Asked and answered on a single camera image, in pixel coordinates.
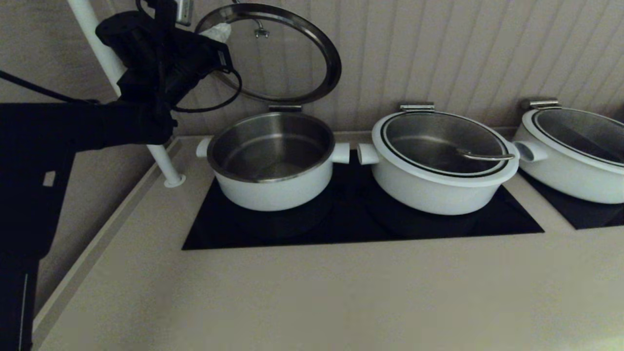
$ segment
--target pot lid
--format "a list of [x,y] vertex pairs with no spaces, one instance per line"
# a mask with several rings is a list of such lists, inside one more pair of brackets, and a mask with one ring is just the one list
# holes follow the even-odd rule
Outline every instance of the pot lid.
[[[232,4],[207,14],[201,33],[229,24],[227,44],[243,79],[242,94],[279,104],[304,104],[329,94],[338,84],[342,65],[334,44],[314,24],[264,4]],[[214,74],[232,88],[237,82]]]
[[575,109],[542,109],[533,123],[556,143],[600,162],[624,166],[624,124]]
[[447,176],[484,177],[503,169],[507,159],[514,157],[489,128],[433,110],[395,115],[383,124],[381,137],[404,162]]

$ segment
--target beige countertop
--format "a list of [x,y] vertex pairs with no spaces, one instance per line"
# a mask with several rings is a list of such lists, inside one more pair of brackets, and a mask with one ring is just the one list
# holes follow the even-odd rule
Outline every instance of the beige countertop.
[[624,227],[574,230],[519,175],[546,233],[183,252],[213,178],[198,142],[170,147],[184,185],[152,168],[111,217],[36,348],[624,350]]

